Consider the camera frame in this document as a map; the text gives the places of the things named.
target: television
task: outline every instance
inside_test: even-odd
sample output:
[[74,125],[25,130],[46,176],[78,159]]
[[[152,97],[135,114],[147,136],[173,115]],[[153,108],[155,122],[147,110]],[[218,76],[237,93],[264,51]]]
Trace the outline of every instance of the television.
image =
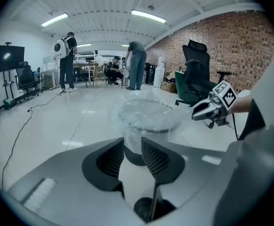
[[23,67],[24,47],[0,45],[0,72]]

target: gray pants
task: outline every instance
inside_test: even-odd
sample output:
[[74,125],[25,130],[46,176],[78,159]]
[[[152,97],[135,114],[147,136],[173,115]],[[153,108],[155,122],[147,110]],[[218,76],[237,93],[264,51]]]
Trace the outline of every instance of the gray pants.
[[60,85],[62,89],[65,89],[65,74],[66,81],[70,88],[74,88],[73,85],[73,57],[68,55],[66,58],[62,58],[60,62]]
[[129,82],[130,88],[140,89],[143,81],[144,67],[147,55],[145,52],[134,54],[131,61],[131,79]]

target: brick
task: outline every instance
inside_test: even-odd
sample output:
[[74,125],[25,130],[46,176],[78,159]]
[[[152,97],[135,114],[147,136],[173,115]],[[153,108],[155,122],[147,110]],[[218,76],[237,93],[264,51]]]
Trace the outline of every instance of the brick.
[[218,81],[217,70],[231,71],[234,77],[226,79],[238,92],[251,89],[274,57],[274,28],[263,12],[247,11],[212,16],[179,29],[147,49],[147,62],[156,65],[163,56],[166,72],[180,66],[185,71],[182,46],[189,39],[207,45],[211,81]]

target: black cable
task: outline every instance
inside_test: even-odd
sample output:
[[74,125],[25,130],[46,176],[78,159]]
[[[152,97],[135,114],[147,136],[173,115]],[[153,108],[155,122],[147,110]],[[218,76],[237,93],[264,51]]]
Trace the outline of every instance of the black cable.
[[236,135],[236,138],[237,138],[237,141],[238,141],[238,135],[237,135],[237,130],[236,130],[236,124],[235,124],[235,116],[234,116],[234,113],[232,113],[232,116],[233,116],[233,123],[234,123],[234,129],[235,129],[235,135]]
[[7,160],[6,164],[5,164],[5,166],[3,167],[3,170],[2,170],[2,182],[1,182],[2,190],[3,190],[3,191],[4,191],[4,189],[3,189],[4,170],[5,170],[5,168],[6,168],[7,165],[8,165],[9,159],[11,158],[11,156],[12,156],[13,153],[14,153],[14,147],[15,147],[15,145],[16,145],[17,139],[18,139],[19,136],[20,136],[21,131],[24,129],[24,126],[27,125],[27,123],[30,121],[30,119],[31,119],[31,117],[32,117],[33,111],[32,111],[32,110],[30,110],[30,111],[31,111],[32,113],[31,113],[29,119],[27,120],[27,122],[26,122],[26,123],[22,126],[22,128],[20,129],[20,131],[19,131],[19,133],[18,133],[18,135],[17,135],[17,137],[16,137],[16,139],[15,139],[15,141],[14,141],[13,147],[12,147],[12,149],[11,149],[11,154],[10,154],[10,156],[9,156],[9,158],[8,158],[8,160]]
[[[47,104],[49,104],[50,101],[52,101],[54,98],[60,96],[61,94],[62,94],[62,93],[57,94],[57,95],[54,96],[52,99],[50,99],[46,104],[41,104],[41,105],[47,105]],[[4,191],[4,188],[3,188],[4,170],[5,170],[5,168],[7,167],[8,162],[9,162],[11,156],[12,156],[13,153],[14,153],[14,148],[15,148],[15,145],[16,145],[16,141],[17,141],[17,139],[19,138],[21,131],[24,129],[24,127],[27,125],[27,123],[28,123],[28,122],[30,121],[30,119],[32,118],[32,114],[33,114],[33,110],[32,110],[32,109],[35,108],[35,107],[37,107],[37,106],[41,106],[41,105],[35,105],[34,107],[30,107],[30,110],[27,111],[27,112],[31,112],[31,115],[30,115],[29,119],[27,120],[27,122],[26,122],[26,123],[22,126],[22,128],[20,129],[20,131],[19,131],[19,133],[18,133],[18,135],[17,135],[17,137],[16,137],[16,139],[15,139],[15,141],[14,141],[13,147],[11,148],[11,154],[10,154],[10,156],[9,156],[9,158],[8,158],[8,160],[7,160],[5,166],[3,167],[3,170],[2,170],[2,181],[1,181],[1,186],[2,186],[2,190],[3,190],[3,191]]]

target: trash can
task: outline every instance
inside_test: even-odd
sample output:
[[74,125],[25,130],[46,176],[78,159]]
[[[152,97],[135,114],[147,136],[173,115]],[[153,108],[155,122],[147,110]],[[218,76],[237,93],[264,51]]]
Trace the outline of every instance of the trash can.
[[121,85],[127,86],[128,85],[128,78],[121,78]]

